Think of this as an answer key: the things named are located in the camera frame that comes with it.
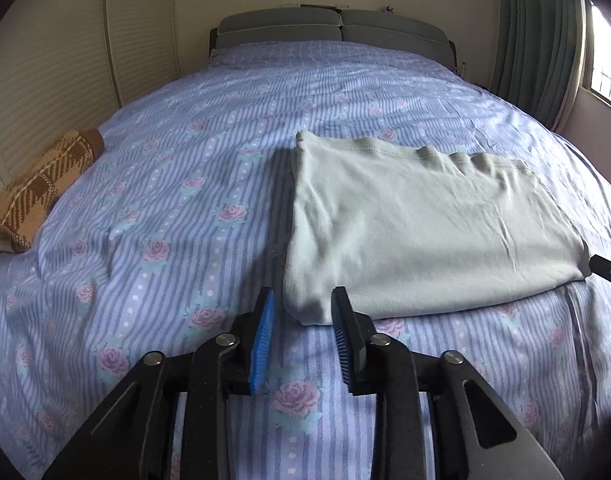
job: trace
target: plaid cushion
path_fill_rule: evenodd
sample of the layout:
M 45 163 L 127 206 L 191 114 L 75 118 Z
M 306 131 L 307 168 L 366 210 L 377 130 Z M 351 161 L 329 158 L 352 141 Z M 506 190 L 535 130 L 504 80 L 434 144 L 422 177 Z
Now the plaid cushion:
M 56 201 L 103 153 L 96 128 L 70 131 L 49 145 L 0 193 L 0 251 L 23 253 Z

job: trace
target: green curtain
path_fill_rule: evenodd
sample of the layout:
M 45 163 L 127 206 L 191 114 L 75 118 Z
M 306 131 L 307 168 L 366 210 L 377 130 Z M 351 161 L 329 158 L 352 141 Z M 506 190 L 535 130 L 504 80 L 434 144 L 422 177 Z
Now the green curtain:
M 501 0 L 492 92 L 554 130 L 585 54 L 583 0 Z

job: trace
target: headboard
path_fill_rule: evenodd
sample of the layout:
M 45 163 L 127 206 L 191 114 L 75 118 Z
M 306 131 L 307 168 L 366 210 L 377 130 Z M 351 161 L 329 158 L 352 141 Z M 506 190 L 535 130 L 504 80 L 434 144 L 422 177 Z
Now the headboard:
M 457 49 L 438 27 L 374 10 L 283 7 L 223 19 L 210 31 L 210 52 L 262 41 L 351 41 L 420 54 L 457 70 Z

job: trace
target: bed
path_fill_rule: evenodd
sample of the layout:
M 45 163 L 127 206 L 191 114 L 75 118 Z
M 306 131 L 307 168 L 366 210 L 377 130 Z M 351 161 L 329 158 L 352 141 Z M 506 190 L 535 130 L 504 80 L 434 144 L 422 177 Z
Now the bed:
M 442 64 L 338 39 L 217 47 L 208 70 L 103 124 L 105 154 L 34 247 L 0 254 L 0 445 L 27 479 L 144 353 L 193 351 L 262 286 L 281 306 L 301 129 L 521 159 L 592 253 L 611 259 L 607 181 L 566 140 Z M 374 399 L 347 394 L 331 327 L 278 311 L 266 393 L 229 401 L 235 477 L 368 479 Z M 463 353 L 564 475 L 611 419 L 611 285 L 600 278 L 376 325 L 417 352 Z M 177 438 L 172 478 L 179 450 Z

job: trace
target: light green towel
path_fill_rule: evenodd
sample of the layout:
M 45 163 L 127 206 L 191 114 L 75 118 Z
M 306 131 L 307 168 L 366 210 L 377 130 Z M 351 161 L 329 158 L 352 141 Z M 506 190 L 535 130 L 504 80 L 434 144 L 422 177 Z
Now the light green towel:
M 589 275 L 588 246 L 523 162 L 297 135 L 284 291 L 304 324 L 330 293 L 374 319 L 518 300 Z

